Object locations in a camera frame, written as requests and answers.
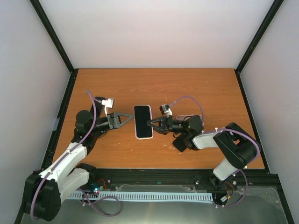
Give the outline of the black phone case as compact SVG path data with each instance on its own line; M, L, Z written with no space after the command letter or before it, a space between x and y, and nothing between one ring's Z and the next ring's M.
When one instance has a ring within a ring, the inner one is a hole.
M184 142L184 136L180 135L178 136L172 143L172 145L179 151L184 152L187 149L187 146Z

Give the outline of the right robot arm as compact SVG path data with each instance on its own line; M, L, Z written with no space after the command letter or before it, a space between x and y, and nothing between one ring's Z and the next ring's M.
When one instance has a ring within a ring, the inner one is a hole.
M173 146L180 152L218 147L225 156L213 169L213 176L219 181L236 174L260 154L259 143L234 122L210 132L204 131L202 119L198 115L187 116L183 120L162 116L149 120L147 125L160 134L178 134Z

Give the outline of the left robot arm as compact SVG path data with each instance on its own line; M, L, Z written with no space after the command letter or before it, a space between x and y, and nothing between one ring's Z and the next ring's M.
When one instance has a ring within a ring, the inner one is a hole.
M78 167L94 148L104 133L119 129L130 120L132 114L113 112L105 117L81 110L76 115L74 136L61 156L43 171L33 172L25 181L23 210L36 221L53 220L62 203L78 188L96 185L97 176L91 171L93 166L84 164Z

